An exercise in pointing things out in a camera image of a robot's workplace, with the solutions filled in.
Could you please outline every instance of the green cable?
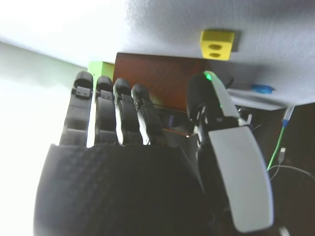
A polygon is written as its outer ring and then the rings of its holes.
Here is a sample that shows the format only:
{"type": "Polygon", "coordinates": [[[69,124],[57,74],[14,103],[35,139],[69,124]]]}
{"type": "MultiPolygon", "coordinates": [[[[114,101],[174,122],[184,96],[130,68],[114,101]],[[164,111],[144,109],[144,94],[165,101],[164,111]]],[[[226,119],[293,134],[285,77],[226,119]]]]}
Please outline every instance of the green cable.
{"type": "Polygon", "coordinates": [[[276,154],[277,154],[277,152],[278,152],[278,149],[279,149],[279,146],[280,146],[280,143],[281,143],[281,140],[282,140],[282,136],[283,136],[283,134],[284,134],[284,128],[285,128],[285,127],[282,127],[282,129],[281,129],[281,132],[280,132],[280,135],[279,135],[279,138],[278,138],[278,142],[277,142],[276,149],[275,149],[274,153],[272,154],[272,157],[271,157],[271,160],[270,160],[269,165],[268,165],[268,167],[267,167],[267,170],[270,169],[271,164],[272,164],[272,162],[274,161],[275,156],[276,156],[276,154]]]}

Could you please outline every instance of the white wall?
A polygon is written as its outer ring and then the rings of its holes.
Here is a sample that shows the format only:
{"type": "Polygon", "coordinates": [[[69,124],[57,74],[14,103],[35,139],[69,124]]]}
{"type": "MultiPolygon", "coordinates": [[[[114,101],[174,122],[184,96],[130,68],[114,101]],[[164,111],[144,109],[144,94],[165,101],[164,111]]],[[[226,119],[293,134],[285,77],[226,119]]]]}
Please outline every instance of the white wall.
{"type": "Polygon", "coordinates": [[[42,165],[49,145],[59,142],[81,70],[0,43],[0,235],[32,235],[42,165]]]}

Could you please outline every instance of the hole in yellow block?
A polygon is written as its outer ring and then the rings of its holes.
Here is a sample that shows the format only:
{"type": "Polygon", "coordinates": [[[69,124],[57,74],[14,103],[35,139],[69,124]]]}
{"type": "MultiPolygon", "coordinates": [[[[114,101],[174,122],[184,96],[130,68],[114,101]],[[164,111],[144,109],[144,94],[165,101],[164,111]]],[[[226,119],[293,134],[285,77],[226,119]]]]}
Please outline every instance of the hole in yellow block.
{"type": "Polygon", "coordinates": [[[222,48],[222,46],[218,45],[218,44],[210,44],[209,48],[213,49],[213,50],[220,50],[222,48]]]}
{"type": "Polygon", "coordinates": [[[219,58],[221,56],[221,54],[219,54],[219,53],[210,53],[209,56],[211,56],[213,58],[219,58]]]}

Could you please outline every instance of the light green block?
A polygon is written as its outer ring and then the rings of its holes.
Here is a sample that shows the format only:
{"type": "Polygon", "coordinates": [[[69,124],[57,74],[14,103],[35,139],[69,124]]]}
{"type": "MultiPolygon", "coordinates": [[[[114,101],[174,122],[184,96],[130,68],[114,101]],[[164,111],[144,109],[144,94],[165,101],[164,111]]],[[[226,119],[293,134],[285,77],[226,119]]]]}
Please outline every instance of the light green block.
{"type": "Polygon", "coordinates": [[[95,89],[98,78],[101,75],[109,77],[113,81],[115,65],[102,62],[92,61],[89,64],[88,72],[93,75],[93,88],[95,89]]]}

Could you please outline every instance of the wooden board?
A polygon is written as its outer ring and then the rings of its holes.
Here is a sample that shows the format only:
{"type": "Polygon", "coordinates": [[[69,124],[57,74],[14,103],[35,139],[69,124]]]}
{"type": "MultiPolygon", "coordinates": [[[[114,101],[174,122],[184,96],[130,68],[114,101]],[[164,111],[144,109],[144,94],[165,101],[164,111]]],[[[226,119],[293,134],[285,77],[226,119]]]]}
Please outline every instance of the wooden board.
{"type": "Polygon", "coordinates": [[[205,59],[118,53],[114,81],[124,78],[131,86],[143,84],[154,104],[186,111],[188,80],[209,69],[205,59]]]}

